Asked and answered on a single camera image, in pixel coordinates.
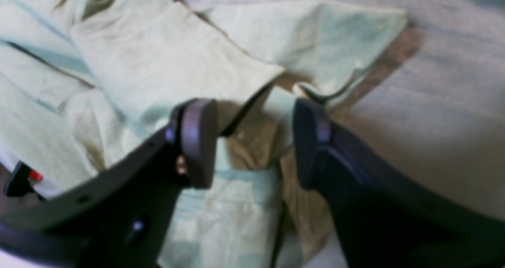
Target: light green fabric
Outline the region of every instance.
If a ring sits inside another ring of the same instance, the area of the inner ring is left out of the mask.
[[[69,189],[121,160],[178,103],[218,99],[224,129],[263,90],[218,140],[211,190],[182,194],[160,263],[269,266],[281,200],[306,261],[332,222],[321,197],[297,183],[294,101],[336,109],[405,24],[398,9],[337,2],[196,15],[173,0],[0,0],[0,135]]]

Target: crumpled cloth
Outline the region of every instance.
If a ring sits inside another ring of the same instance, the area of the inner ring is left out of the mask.
[[[218,99],[224,130],[256,96],[218,140],[213,187],[180,197],[159,263],[270,266],[284,200],[301,254],[284,266],[299,266],[332,221],[297,183],[294,101],[333,113],[405,25],[400,9],[325,1],[195,14],[173,0],[0,0],[0,135],[70,189],[164,126],[178,103]]]

